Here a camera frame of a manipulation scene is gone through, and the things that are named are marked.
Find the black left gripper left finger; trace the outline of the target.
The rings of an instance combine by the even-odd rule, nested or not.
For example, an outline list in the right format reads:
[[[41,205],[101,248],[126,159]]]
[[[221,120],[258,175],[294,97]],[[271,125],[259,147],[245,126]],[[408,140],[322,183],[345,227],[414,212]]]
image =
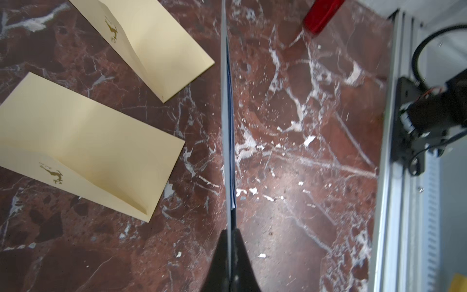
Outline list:
[[[200,292],[228,292],[230,286],[227,231],[223,230]]]

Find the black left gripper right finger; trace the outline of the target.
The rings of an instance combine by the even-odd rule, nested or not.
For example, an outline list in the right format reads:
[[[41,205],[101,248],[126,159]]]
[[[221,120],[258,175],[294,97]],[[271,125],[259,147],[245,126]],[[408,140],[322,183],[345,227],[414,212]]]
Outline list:
[[[254,275],[242,234],[238,228],[232,233],[232,292],[261,292]]]

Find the grey-blue paper envelope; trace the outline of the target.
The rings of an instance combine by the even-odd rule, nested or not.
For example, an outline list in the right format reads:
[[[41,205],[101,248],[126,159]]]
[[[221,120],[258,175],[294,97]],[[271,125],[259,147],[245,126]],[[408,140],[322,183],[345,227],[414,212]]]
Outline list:
[[[221,2],[221,123],[223,131],[223,155],[225,160],[227,226],[229,230],[233,231],[237,227],[235,127],[226,1]]]

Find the cream yellow envelope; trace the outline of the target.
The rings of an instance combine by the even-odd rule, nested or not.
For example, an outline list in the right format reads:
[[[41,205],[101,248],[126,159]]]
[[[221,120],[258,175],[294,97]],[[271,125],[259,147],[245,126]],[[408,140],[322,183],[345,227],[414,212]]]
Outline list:
[[[29,73],[1,104],[1,166],[150,221],[184,141]]]
[[[162,102],[215,63],[159,1],[72,4]]]

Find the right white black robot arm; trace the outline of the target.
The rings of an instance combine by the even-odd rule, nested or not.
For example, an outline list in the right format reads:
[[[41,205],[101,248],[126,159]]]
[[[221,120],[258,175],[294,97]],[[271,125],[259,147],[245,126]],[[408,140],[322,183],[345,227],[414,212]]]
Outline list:
[[[429,150],[437,149],[444,152],[447,145],[456,142],[467,135],[462,131],[447,138],[452,127],[467,127],[467,72],[464,70],[447,80],[438,94],[432,92],[422,79],[418,68],[418,59],[423,49],[440,35],[455,30],[465,30],[466,24],[446,27],[429,35],[416,48],[412,56],[412,72],[417,83],[405,77],[398,79],[396,99],[409,98],[412,102],[407,108],[401,107],[395,122],[399,131],[396,137],[394,152],[396,159],[401,159],[411,166],[421,166],[420,156]]]

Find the yellow plastic scoop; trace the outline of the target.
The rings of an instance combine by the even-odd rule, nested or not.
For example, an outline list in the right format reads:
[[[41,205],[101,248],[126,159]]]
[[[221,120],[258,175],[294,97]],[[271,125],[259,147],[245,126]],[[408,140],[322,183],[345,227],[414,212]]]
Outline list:
[[[449,292],[467,292],[467,277],[456,273],[449,286]]]

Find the red black small object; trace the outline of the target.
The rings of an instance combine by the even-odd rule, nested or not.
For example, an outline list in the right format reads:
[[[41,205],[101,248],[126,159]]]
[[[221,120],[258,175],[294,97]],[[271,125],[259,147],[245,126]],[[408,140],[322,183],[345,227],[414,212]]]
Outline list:
[[[316,0],[306,14],[303,24],[313,35],[319,35],[345,0]]]

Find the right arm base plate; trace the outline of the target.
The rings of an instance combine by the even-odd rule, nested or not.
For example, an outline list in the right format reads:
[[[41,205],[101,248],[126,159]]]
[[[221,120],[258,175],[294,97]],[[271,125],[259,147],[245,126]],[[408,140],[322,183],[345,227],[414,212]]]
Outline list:
[[[424,172],[424,155],[419,151],[425,148],[422,139],[412,125],[407,109],[422,92],[406,77],[400,77],[395,87],[394,121],[392,128],[391,160],[402,164],[411,176]]]

